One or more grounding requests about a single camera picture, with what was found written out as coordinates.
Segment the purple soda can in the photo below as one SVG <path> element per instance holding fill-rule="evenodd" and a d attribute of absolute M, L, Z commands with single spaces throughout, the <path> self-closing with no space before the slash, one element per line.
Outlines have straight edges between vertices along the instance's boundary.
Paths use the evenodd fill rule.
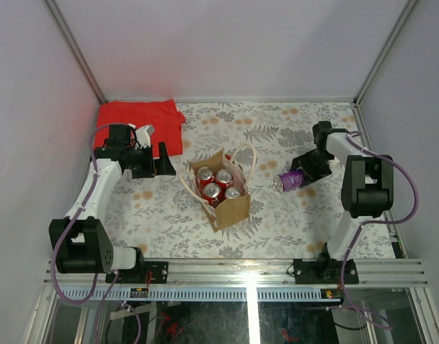
<path fill-rule="evenodd" d="M 304 172 L 296 169 L 276 175 L 273 183 L 277 191 L 287 192 L 296 188 L 301 188 L 305 181 L 306 176 Z"/>

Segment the red cola can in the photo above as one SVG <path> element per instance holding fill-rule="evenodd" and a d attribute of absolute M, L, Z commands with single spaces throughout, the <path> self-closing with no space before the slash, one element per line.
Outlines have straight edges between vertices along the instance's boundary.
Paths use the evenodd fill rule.
<path fill-rule="evenodd" d="M 223 200 L 223 191 L 217 183 L 208 183 L 203 187 L 202 197 L 210 206 L 216 208 Z"/>
<path fill-rule="evenodd" d="M 233 174 L 225 168 L 221 169 L 216 173 L 215 181 L 222 190 L 226 190 L 233 186 Z"/>
<path fill-rule="evenodd" d="M 209 166 L 201 166 L 196 173 L 196 182 L 199 191 L 202 192 L 206 185 L 213 183 L 214 178 L 214 172 Z"/>
<path fill-rule="evenodd" d="M 224 198 L 225 199 L 237 199 L 242 197 L 242 193 L 241 191 L 236 188 L 236 187 L 228 187 L 225 191 L 224 191 Z"/>

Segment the red cola can front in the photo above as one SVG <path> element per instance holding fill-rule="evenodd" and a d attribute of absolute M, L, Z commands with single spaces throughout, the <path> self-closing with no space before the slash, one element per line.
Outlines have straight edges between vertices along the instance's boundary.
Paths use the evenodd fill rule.
<path fill-rule="evenodd" d="M 210 206 L 216 208 L 223 200 L 223 191 L 217 183 L 208 183 L 203 187 L 202 197 Z"/>

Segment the watermelon canvas tote bag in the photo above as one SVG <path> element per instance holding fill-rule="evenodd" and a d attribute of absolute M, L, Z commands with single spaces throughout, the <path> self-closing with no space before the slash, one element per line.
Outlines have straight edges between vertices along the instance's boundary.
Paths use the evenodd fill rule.
<path fill-rule="evenodd" d="M 236 156 L 244 148 L 250 148 L 252 152 L 251 169 L 246 175 L 242 167 L 236 162 Z M 180 169 L 178 177 L 184 189 L 201 205 L 208 221 L 214 232 L 224 230 L 230 226 L 236 225 L 240 221 L 247 219 L 250 215 L 251 194 L 249 193 L 249 182 L 254 174 L 257 156 L 256 149 L 250 143 L 240 145 L 228 157 L 224 150 L 220 150 L 208 159 L 196 162 L 190 162 L 188 169 Z M 220 201 L 210 202 L 204 195 L 203 190 L 206 185 L 200 182 L 199 171 L 203 168 L 209 168 L 213 176 L 223 169 L 231 172 L 232 186 L 237 188 L 241 195 L 235 199 L 222 198 Z"/>

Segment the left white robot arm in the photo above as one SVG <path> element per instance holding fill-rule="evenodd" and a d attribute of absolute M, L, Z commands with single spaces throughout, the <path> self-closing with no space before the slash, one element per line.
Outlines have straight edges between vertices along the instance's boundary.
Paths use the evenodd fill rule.
<path fill-rule="evenodd" d="M 166 145 L 158 144 L 153 155 L 151 125 L 106 125 L 108 136 L 90 153 L 89 172 L 72 208 L 49 225 L 53 248 L 52 265 L 62 274 L 122 271 L 130 282 L 142 281 L 147 273 L 143 253 L 135 247 L 116 247 L 103 225 L 112 192 L 124 172 L 132 178 L 174 176 Z"/>

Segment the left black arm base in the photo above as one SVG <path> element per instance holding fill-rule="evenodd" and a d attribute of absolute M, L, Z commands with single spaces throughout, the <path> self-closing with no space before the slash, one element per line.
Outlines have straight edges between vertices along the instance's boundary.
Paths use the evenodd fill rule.
<path fill-rule="evenodd" d="M 120 270 L 118 284 L 152 285 L 166 284 L 168 281 L 169 263 L 163 261 L 149 261 L 142 268 Z"/>

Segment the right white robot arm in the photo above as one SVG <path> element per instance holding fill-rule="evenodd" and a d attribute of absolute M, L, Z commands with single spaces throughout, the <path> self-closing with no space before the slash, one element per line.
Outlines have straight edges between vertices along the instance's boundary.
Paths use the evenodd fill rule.
<path fill-rule="evenodd" d="M 377 222 L 394 201 L 394 172 L 390 156 L 366 153 L 354 146 L 354 133 L 319 121 L 312 128 L 315 149 L 291 162 L 290 171 L 301 176 L 301 186 L 309 186 L 332 174 L 329 163 L 337 159 L 344 167 L 340 201 L 344 209 L 337 229 L 323 248 L 327 257 L 316 266 L 323 282 L 333 282 L 342 274 L 338 262 L 352 256 L 361 238 L 360 227 Z"/>

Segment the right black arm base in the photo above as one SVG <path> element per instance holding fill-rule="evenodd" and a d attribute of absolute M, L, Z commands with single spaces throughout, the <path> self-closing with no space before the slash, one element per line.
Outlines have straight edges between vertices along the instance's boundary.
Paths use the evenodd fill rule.
<path fill-rule="evenodd" d="M 325 262 L 294 259 L 295 282 L 298 285 L 339 285 L 341 272 L 343 272 L 346 285 L 358 285 L 359 276 L 354 261 L 348 260 L 344 269 L 342 269 L 342 264 L 343 261 L 335 259 L 328 259 Z"/>

